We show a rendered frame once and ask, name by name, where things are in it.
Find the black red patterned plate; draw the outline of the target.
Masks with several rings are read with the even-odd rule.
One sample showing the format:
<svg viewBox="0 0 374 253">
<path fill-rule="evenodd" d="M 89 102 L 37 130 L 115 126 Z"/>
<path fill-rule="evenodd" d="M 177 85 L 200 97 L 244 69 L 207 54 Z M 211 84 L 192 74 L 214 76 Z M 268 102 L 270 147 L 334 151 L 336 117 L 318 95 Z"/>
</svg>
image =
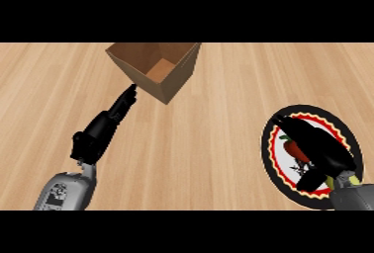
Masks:
<svg viewBox="0 0 374 253">
<path fill-rule="evenodd" d="M 310 105 L 290 105 L 282 108 L 269 118 L 263 128 L 262 160 L 278 190 L 300 206 L 315 210 L 331 210 L 333 205 L 328 198 L 331 180 L 327 180 L 327 183 L 322 183 L 312 193 L 297 190 L 297 183 L 309 170 L 309 165 L 297 160 L 294 153 L 288 153 L 284 147 L 284 143 L 288 141 L 287 134 L 272 122 L 276 115 L 304 120 L 337 139 L 350 152 L 356 164 L 353 182 L 361 183 L 364 176 L 362 153 L 353 132 L 330 111 Z"/>
</svg>

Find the brown cardboard box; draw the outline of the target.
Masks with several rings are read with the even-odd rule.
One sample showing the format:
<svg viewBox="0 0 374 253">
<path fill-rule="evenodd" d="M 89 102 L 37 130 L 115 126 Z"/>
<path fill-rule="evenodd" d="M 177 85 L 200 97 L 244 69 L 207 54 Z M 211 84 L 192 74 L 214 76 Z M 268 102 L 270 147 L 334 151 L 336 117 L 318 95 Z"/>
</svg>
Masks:
<svg viewBox="0 0 374 253">
<path fill-rule="evenodd" d="M 133 83 L 168 104 L 192 76 L 200 42 L 117 42 L 105 51 Z"/>
</svg>

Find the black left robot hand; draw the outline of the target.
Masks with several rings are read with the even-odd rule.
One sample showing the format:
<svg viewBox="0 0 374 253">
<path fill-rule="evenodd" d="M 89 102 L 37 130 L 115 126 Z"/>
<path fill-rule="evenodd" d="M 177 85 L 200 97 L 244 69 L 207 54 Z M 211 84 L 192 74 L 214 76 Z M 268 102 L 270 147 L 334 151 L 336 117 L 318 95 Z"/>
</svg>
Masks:
<svg viewBox="0 0 374 253">
<path fill-rule="evenodd" d="M 117 127 L 136 103 L 136 84 L 132 84 L 120 95 L 108 111 L 102 111 L 84 131 L 72 135 L 72 150 L 69 157 L 89 165 L 102 157 L 112 139 Z"/>
</svg>

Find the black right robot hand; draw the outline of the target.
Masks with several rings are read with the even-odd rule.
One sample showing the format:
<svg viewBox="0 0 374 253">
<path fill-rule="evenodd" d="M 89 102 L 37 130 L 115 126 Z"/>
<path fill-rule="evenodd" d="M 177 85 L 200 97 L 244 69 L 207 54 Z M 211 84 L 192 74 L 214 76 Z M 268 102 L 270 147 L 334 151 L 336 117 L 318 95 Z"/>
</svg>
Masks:
<svg viewBox="0 0 374 253">
<path fill-rule="evenodd" d="M 297 143 L 312 162 L 313 168 L 303 175 L 297 190 L 313 192 L 327 177 L 336 178 L 343 171 L 356 169 L 353 157 L 331 134 L 304 120 L 276 115 L 272 122 Z"/>
</svg>

